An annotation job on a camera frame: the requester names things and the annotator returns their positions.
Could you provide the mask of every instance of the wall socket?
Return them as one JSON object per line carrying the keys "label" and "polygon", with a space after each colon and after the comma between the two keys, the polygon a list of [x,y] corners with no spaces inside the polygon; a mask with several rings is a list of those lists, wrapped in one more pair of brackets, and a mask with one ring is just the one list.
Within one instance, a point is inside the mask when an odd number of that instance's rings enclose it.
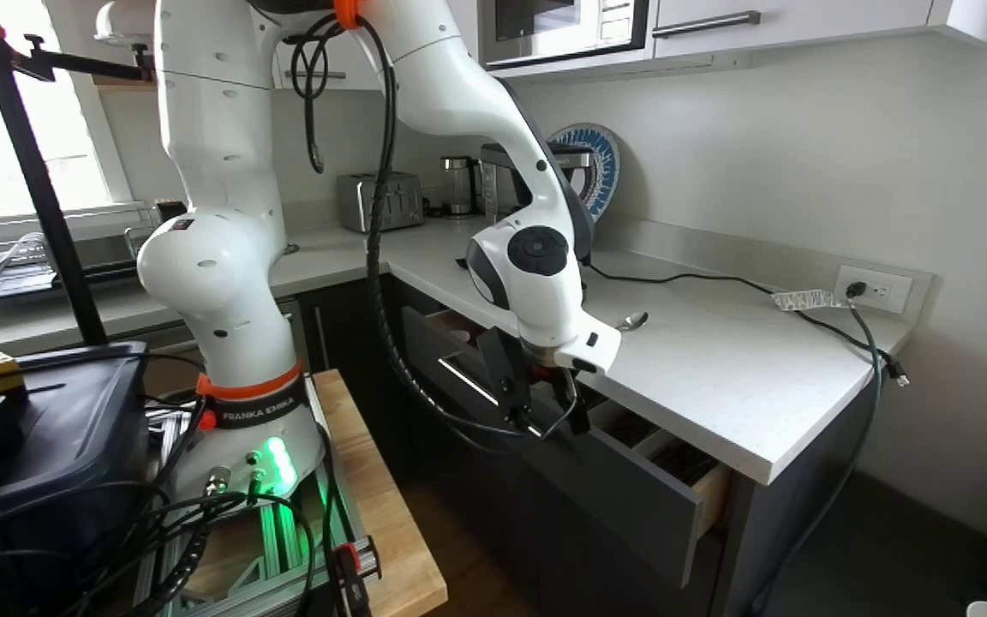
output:
{"label": "wall socket", "polygon": [[875,311],[893,311],[893,316],[905,311],[913,279],[846,264],[837,274],[837,294],[846,300],[846,287],[856,283],[867,284],[867,294],[855,300],[855,304],[875,309]]}

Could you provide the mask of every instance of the cabinet handle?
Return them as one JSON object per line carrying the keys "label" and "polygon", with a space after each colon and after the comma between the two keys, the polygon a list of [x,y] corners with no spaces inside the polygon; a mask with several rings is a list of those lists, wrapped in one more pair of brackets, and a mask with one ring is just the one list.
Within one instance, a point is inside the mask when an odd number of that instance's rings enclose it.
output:
{"label": "cabinet handle", "polygon": [[742,24],[763,24],[763,15],[742,10],[742,15],[703,16],[703,20],[678,20],[678,24],[654,28],[654,39],[682,39],[697,31],[720,31],[720,28],[742,28]]}
{"label": "cabinet handle", "polygon": [[448,371],[461,386],[468,386],[473,395],[487,398],[487,404],[502,408],[487,388],[481,388],[469,374],[464,374],[464,367],[453,363],[453,357],[439,357],[434,363]]}

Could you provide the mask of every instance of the kitchen counter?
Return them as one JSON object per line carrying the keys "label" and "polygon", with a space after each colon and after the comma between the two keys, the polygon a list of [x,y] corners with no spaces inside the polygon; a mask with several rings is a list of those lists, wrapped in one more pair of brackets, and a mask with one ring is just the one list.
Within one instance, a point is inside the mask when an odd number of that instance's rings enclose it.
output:
{"label": "kitchen counter", "polygon": [[[385,267],[447,309],[511,334],[511,318],[489,309],[455,259],[476,220],[439,220],[385,237]],[[597,253],[621,274],[670,274],[672,264]],[[306,237],[298,253],[276,267],[278,300],[359,283],[365,237],[329,231]],[[742,284],[617,284],[585,274],[585,309],[602,323],[648,311],[623,338],[610,374],[583,386],[693,442],[755,484],[770,484],[787,464],[870,386],[870,362],[837,338],[777,311],[763,294]],[[176,323],[176,311],[143,291],[101,300],[109,338]],[[897,349],[905,323],[870,318],[880,349]],[[0,346],[14,354],[79,344],[71,311],[31,309],[0,316]]]}

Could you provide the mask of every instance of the floor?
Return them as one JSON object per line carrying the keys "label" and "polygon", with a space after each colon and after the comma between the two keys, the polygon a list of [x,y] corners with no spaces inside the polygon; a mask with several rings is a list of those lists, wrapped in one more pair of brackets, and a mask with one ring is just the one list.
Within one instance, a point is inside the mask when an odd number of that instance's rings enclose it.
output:
{"label": "floor", "polygon": [[[453,592],[434,617],[538,614],[433,487],[404,490]],[[984,573],[984,563],[987,538],[856,477],[777,581],[769,614],[959,617],[967,581]]]}

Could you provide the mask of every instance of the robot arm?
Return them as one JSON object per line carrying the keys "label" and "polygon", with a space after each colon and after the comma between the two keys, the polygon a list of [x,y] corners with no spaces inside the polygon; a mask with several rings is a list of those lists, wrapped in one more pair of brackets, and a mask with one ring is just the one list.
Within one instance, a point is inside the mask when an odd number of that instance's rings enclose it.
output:
{"label": "robot arm", "polygon": [[589,220],[566,189],[519,103],[464,50],[447,0],[365,0],[367,20],[400,83],[400,124],[422,134],[498,142],[533,207],[473,237],[468,264],[476,291],[519,318],[519,339],[560,367],[610,371],[621,334],[583,311],[580,261]]}
{"label": "robot arm", "polygon": [[[190,323],[208,402],[208,431],[185,452],[177,495],[199,495],[216,468],[244,471],[247,452],[278,440],[295,480],[322,455],[290,327],[269,284],[284,251],[269,59],[278,39],[310,28],[306,10],[322,10],[322,0],[159,0],[155,10],[163,142],[190,214],[143,243],[141,283]],[[574,191],[504,87],[468,54],[447,0],[367,0],[359,15],[394,67],[397,119],[426,134],[502,142],[535,196],[473,237],[481,294],[514,316],[511,338],[546,367],[607,371],[621,338],[583,311],[576,253],[585,251],[585,227],[568,210]]]}

